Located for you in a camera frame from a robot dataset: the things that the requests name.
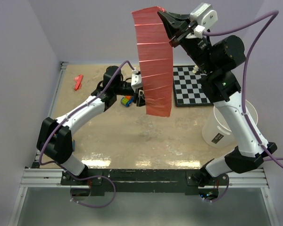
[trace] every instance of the black metal bar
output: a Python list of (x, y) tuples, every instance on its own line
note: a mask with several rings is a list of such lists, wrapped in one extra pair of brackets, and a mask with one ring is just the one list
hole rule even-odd
[[(199, 169), (88, 169), (84, 177), (106, 176), (113, 181), (117, 192), (198, 195), (199, 181), (194, 177), (198, 173)], [(220, 175), (214, 178), (207, 185), (213, 186), (215, 180), (218, 179), (220, 181), (219, 185), (225, 186), (226, 180), (222, 180), (223, 176)], [(101, 196), (105, 192), (113, 192), (112, 185), (105, 179), (94, 178), (91, 182), (91, 195)], [(63, 172), (61, 185), (88, 185), (88, 182), (86, 180), (74, 180), (67, 173)]]

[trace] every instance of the white bucket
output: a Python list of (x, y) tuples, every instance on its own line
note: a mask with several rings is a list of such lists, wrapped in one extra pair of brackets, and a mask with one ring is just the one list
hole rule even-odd
[[(258, 114), (255, 107), (248, 101), (246, 101), (246, 107), (257, 125)], [(202, 137), (210, 146), (218, 148), (229, 146), (235, 141), (232, 131), (215, 106), (202, 128)]]

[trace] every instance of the bucket label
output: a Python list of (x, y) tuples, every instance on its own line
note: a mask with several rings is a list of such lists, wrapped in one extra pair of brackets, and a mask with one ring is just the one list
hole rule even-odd
[(224, 136), (223, 136), (221, 133), (218, 133), (218, 134), (214, 137), (214, 139), (212, 139), (212, 142), (213, 142), (214, 144), (217, 144), (223, 137), (224, 137)]

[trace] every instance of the white wall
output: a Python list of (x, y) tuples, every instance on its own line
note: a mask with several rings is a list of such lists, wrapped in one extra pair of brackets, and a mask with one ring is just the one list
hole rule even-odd
[[(75, 63), (138, 61), (131, 11), (162, 6), (189, 14), (203, 0), (29, 0), (60, 60)], [(263, 0), (210, 0), (218, 12), (213, 30), (234, 27), (254, 18)], [(189, 64), (178, 47), (175, 63)]]
[[(272, 10), (278, 17), (262, 35), (250, 58), (247, 99), (259, 114), (259, 128), (269, 141), (276, 142), (277, 157), (283, 157), (283, 0), (265, 0), (258, 16)], [(243, 41), (249, 48), (265, 22), (249, 29)], [(242, 68), (236, 75), (241, 78)], [(283, 226), (283, 170), (275, 163), (265, 163), (266, 176), (277, 214)]]
[(58, 59), (27, 0), (0, 0), (0, 226), (7, 225), (57, 82)]

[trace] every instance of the glass panel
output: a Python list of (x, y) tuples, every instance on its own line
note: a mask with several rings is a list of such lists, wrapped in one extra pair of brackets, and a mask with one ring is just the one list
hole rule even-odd
[[(88, 197), (103, 204), (112, 194)], [(70, 202), (69, 188), (29, 188), (20, 226), (269, 226), (261, 190), (232, 188), (216, 203), (199, 196), (117, 193), (106, 208)]]

